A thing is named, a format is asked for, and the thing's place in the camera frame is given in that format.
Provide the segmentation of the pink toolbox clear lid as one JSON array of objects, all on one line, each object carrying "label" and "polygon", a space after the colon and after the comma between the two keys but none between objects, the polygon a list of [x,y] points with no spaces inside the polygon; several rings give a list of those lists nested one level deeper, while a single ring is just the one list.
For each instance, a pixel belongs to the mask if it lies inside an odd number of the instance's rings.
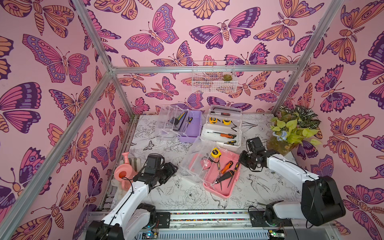
[{"label": "pink toolbox clear lid", "polygon": [[[213,148],[218,148],[222,155],[218,159],[211,156]],[[229,186],[230,179],[227,179],[219,184],[214,184],[214,181],[221,175],[220,171],[229,161],[234,164],[229,170],[234,170],[235,165],[239,162],[239,155],[224,148],[217,146],[215,142],[202,140],[197,138],[190,147],[186,157],[180,163],[182,174],[191,182],[202,184],[208,192],[227,199],[232,195],[235,184],[240,176],[241,165],[233,177]]]}]

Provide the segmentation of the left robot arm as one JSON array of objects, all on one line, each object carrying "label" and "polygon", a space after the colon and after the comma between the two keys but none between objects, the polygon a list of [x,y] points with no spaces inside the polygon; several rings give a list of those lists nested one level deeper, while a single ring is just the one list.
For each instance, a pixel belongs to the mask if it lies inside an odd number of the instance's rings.
[{"label": "left robot arm", "polygon": [[155,237],[154,229],[160,226],[154,205],[145,204],[151,190],[164,185],[178,171],[178,167],[166,162],[160,154],[149,154],[144,166],[132,178],[124,178],[130,189],[117,205],[100,221],[92,221],[86,230],[86,240],[135,240],[138,233],[148,229]]}]

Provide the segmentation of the white toolbox clear lid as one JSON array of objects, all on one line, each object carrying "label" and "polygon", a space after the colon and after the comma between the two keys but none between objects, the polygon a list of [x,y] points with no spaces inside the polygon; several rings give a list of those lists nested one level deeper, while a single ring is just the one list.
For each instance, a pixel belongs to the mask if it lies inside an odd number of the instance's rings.
[{"label": "white toolbox clear lid", "polygon": [[[212,115],[210,114],[211,111],[230,113],[231,116]],[[216,124],[210,124],[209,118],[216,118],[218,119],[218,122]],[[229,126],[226,126],[223,124],[223,120],[231,120],[232,124]],[[220,148],[224,148],[232,152],[238,152],[242,145],[242,131],[241,131],[242,120],[243,120],[243,115],[242,115],[241,109],[226,107],[226,106],[211,105],[207,114],[206,122],[203,125],[201,139],[215,142],[217,146],[219,146]],[[226,134],[236,134],[237,137],[234,139],[227,139],[217,135],[207,134],[207,132],[221,132]],[[224,144],[225,142],[233,141],[233,140],[237,141],[234,145]]]}]

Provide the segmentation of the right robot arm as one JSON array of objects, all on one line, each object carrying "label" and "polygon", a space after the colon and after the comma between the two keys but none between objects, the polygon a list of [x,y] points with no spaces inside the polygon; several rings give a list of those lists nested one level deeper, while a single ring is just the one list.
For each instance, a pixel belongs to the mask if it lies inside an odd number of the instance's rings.
[{"label": "right robot arm", "polygon": [[319,176],[288,161],[276,150],[267,150],[260,138],[248,139],[247,149],[240,155],[240,163],[260,172],[267,168],[284,177],[302,193],[299,202],[273,202],[266,205],[264,218],[268,225],[285,219],[306,220],[321,226],[345,216],[346,209],[336,181],[330,176]]}]

